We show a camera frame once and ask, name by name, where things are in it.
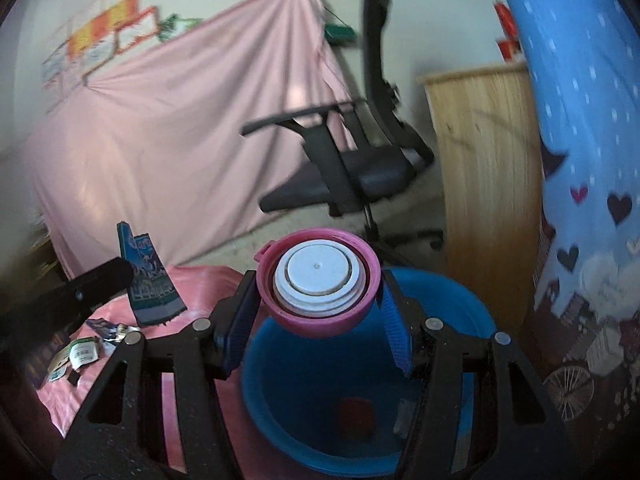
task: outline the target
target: pink container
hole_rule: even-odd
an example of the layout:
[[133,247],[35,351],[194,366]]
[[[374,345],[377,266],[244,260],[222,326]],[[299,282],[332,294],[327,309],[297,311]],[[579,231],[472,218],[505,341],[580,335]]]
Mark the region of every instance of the pink container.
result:
[[[273,275],[281,257],[290,248],[308,240],[332,240],[350,248],[364,264],[366,286],[360,300],[349,310],[331,317],[297,316],[282,308],[273,291]],[[276,322],[296,335],[322,339],[348,332],[369,313],[378,292],[382,272],[380,261],[369,245],[356,235],[331,228],[311,228],[296,231],[280,240],[268,242],[254,256],[258,262],[257,284],[262,300]]]

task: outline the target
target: silver screw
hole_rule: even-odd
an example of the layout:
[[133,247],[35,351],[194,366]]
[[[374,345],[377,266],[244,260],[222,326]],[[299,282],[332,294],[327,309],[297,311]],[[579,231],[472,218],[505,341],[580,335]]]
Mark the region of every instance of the silver screw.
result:
[[140,332],[129,332],[124,338],[124,343],[127,345],[135,345],[142,341],[142,334]]
[[196,321],[193,322],[192,326],[196,332],[202,332],[203,330],[207,330],[211,326],[211,322],[206,317],[201,317],[200,319],[196,319]]
[[495,342],[498,343],[498,345],[505,346],[511,343],[511,336],[509,334],[505,334],[504,332],[497,332],[494,335],[494,339],[495,339]]
[[437,317],[430,317],[427,321],[424,322],[424,325],[429,330],[442,330],[442,327],[444,327],[444,323],[442,322],[442,320],[438,319]]

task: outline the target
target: pink sheet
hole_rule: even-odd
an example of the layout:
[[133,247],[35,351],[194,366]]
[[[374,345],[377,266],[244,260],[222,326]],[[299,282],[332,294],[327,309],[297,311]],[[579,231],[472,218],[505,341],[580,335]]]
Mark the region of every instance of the pink sheet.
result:
[[260,197],[306,158],[297,134],[243,139],[242,124],[348,98],[320,0],[247,0],[91,77],[25,147],[66,272],[117,256],[120,221],[149,232],[165,265],[256,227]]
[[[236,291],[242,279],[240,273],[229,267],[169,267],[167,271],[188,309],[165,326],[144,328],[143,333],[146,338],[179,332],[195,319],[208,317],[219,300],[231,296]],[[135,324],[126,296],[116,298],[100,307],[92,317],[95,319],[103,317],[111,322]],[[260,313],[259,317],[264,319],[264,313]],[[72,339],[90,335],[95,335],[95,332],[83,325]],[[46,383],[38,391],[40,401],[49,410],[51,421],[62,435],[68,431],[82,401],[107,360],[107,357],[102,356],[98,362],[82,368],[81,378],[75,388],[66,379],[60,379],[55,383]],[[240,370],[236,370],[227,381],[216,381],[216,387],[226,428],[247,480],[325,480],[329,478],[304,468],[279,452],[258,432],[242,402]],[[169,465],[178,470],[184,470],[175,409],[174,382],[171,374],[164,374],[162,377],[162,414]]]

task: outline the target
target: pink curtain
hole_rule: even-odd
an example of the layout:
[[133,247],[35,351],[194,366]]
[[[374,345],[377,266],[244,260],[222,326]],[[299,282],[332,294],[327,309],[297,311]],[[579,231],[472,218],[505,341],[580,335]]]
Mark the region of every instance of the pink curtain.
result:
[[[184,263],[266,220],[258,200],[305,160],[248,121],[349,98],[320,0],[247,0],[105,74],[50,113],[26,161],[70,276],[117,256],[116,224]],[[337,118],[340,148],[352,141]]]

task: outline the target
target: office chair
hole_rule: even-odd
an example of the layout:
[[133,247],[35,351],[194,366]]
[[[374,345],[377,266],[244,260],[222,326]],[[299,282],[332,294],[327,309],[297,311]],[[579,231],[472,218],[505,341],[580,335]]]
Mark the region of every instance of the office chair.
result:
[[[241,134],[247,136],[277,124],[304,139],[303,148],[309,161],[287,182],[262,197],[262,211],[292,210],[320,203],[328,204],[332,217],[363,211],[364,239],[378,257],[392,265],[408,266],[411,263],[395,247],[429,239],[431,247],[440,250],[444,235],[442,230],[432,229],[381,238],[371,213],[371,204],[402,193],[434,161],[433,152],[420,135],[394,114],[398,94],[383,78],[381,40],[389,4],[390,0],[364,0],[362,35],[366,103],[390,145],[372,146],[367,140],[356,111],[365,102],[363,99],[271,116],[246,124]],[[327,126],[331,113],[341,115],[356,150],[338,150]],[[308,116],[320,116],[321,123],[305,127],[295,120]]]

